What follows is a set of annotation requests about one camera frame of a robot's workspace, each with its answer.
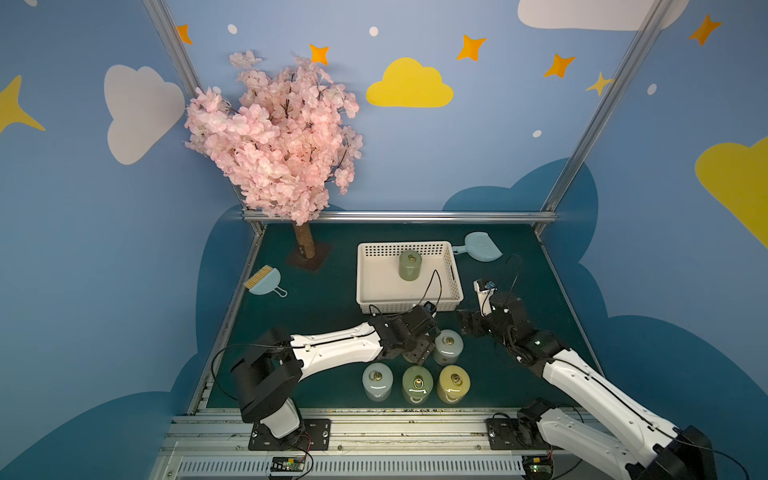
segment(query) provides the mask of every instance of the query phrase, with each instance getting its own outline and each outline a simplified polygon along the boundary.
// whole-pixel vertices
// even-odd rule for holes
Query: green cylinder
[[[402,396],[413,405],[427,400],[434,385],[432,374],[423,366],[414,365],[402,374]]]
[[[412,282],[419,278],[422,269],[422,256],[415,250],[403,250],[400,254],[400,278]]]

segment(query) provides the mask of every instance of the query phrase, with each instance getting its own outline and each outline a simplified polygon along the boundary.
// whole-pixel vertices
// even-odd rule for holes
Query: pink flower
[[[260,59],[246,51],[230,61],[250,68]],[[299,224],[317,218],[328,206],[326,182],[344,194],[355,177],[362,136],[342,126],[339,114],[355,116],[355,95],[306,58],[274,78],[247,70],[237,79],[246,86],[237,112],[210,89],[197,91],[187,109],[187,147],[209,156],[239,185],[248,207]]]
[[[237,52],[230,55],[230,63],[238,68],[250,68],[260,61],[261,58],[254,57],[251,50],[246,50],[244,54]]]

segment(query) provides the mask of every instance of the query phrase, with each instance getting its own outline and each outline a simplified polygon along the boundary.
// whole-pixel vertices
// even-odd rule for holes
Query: black mounting plate
[[[310,453],[318,450],[326,451],[328,449],[328,439],[331,435],[330,419],[304,419],[304,431],[312,439]],[[283,443],[272,435],[272,432],[270,432],[266,425],[259,422],[253,424],[253,429],[250,432],[250,441],[248,442],[248,449],[253,451],[307,450],[309,446],[309,440],[301,437],[296,444],[296,448],[293,445],[283,448]]]
[[[486,419],[491,450],[549,450],[538,433],[533,435],[517,419]]]

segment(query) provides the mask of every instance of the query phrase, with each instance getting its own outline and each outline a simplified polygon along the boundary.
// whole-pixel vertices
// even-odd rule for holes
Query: tree trunk
[[[293,231],[296,233],[296,242],[299,243],[299,252],[301,253],[301,256],[307,260],[314,258],[315,240],[312,240],[310,223],[304,222],[301,225],[296,225],[296,222],[293,222]]]

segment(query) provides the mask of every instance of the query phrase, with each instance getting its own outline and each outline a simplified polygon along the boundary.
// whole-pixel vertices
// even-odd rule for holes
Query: yellow cloud decal
[[[768,137],[751,148],[718,144],[696,161],[696,176],[768,247]]]
[[[368,87],[366,98],[379,107],[445,107],[453,90],[442,83],[437,69],[422,67],[413,58],[398,58],[381,81]]]

